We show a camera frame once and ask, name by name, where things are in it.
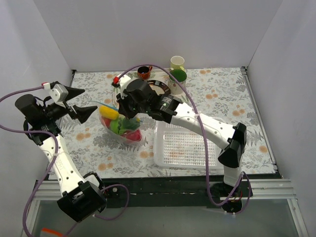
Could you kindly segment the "green fake vegetable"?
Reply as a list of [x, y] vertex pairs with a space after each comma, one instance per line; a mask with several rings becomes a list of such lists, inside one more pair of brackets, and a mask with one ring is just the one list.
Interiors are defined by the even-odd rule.
[[137, 130], [141, 125], [141, 121], [138, 118], [123, 118], [122, 119], [122, 128], [126, 130], [135, 131]]

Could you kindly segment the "clear zip top bag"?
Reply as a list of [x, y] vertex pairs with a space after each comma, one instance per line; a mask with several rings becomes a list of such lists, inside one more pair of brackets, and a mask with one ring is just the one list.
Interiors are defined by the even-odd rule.
[[127, 119], [119, 114], [117, 108], [97, 101], [90, 102], [98, 107], [101, 124], [118, 141], [125, 144], [133, 144], [142, 140], [140, 131], [142, 121], [138, 117]]

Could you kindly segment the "white perforated plastic basket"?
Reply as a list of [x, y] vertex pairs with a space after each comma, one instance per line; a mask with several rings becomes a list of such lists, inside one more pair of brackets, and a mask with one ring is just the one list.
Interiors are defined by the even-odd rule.
[[203, 137], [180, 126], [155, 123], [154, 162], [165, 168], [205, 169]]

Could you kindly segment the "yellow fake corn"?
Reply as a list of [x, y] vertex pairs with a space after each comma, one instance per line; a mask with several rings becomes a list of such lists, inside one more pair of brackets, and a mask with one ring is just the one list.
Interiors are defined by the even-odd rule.
[[100, 106], [99, 113], [102, 117], [111, 119], [111, 120], [116, 120], [119, 117], [118, 111], [112, 108], [109, 108], [107, 106]]

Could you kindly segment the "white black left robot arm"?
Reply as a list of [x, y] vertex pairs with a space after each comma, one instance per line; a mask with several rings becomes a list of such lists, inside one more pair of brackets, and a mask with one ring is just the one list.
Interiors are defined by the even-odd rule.
[[25, 116], [24, 125], [31, 126], [29, 138], [44, 152], [58, 178], [61, 193], [58, 207], [76, 222], [81, 222], [96, 211], [105, 209], [105, 185], [95, 172], [84, 176], [79, 173], [57, 121], [69, 115], [71, 119], [85, 123], [97, 106], [67, 104], [67, 101], [83, 94], [84, 89], [64, 86], [57, 81], [44, 82], [41, 87], [49, 93], [42, 105], [35, 96], [26, 94], [16, 100], [15, 107]]

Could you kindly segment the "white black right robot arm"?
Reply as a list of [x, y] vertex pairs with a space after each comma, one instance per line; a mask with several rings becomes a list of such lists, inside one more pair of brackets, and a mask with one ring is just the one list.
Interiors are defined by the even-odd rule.
[[118, 113], [128, 119], [137, 114], [147, 114], [156, 121], [183, 127], [203, 137], [203, 142], [213, 142], [221, 149], [218, 161], [224, 166], [223, 189], [228, 195], [224, 201], [214, 203], [223, 206], [241, 191], [241, 181], [246, 177], [240, 169], [247, 131], [246, 125], [220, 122], [198, 112], [194, 103], [188, 105], [170, 94], [158, 95], [146, 81], [115, 77], [112, 86], [119, 89], [116, 95]]

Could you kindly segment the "lime green fake fruit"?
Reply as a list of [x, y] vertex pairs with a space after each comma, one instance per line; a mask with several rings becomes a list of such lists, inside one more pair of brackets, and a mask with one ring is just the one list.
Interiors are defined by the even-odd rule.
[[123, 134], [122, 119], [118, 118], [116, 120], [112, 120], [110, 122], [110, 130], [117, 135], [122, 135]]

